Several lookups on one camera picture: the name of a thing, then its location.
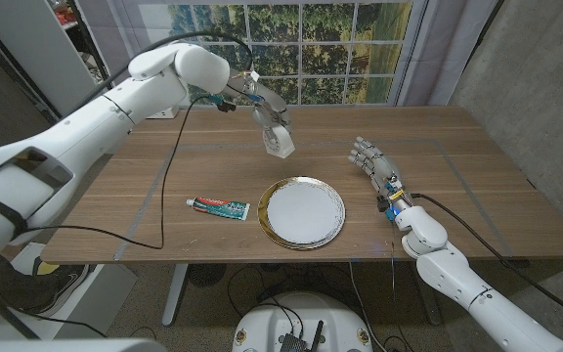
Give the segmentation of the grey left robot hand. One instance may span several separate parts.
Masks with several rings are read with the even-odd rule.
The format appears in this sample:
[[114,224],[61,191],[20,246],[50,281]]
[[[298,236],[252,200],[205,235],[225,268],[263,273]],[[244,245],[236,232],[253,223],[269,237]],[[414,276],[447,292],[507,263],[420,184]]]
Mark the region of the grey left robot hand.
[[241,93],[252,98],[255,106],[253,117],[258,125],[263,129],[283,127],[288,134],[292,133],[291,118],[282,96],[251,75],[243,74],[232,83]]

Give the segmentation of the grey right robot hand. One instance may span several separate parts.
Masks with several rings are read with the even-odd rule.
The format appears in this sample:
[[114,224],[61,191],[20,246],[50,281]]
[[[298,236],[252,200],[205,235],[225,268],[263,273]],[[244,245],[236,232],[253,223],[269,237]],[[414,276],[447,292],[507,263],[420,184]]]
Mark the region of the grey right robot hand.
[[378,193],[378,208],[389,220],[413,207],[398,166],[369,140],[358,136],[348,159],[369,176]]

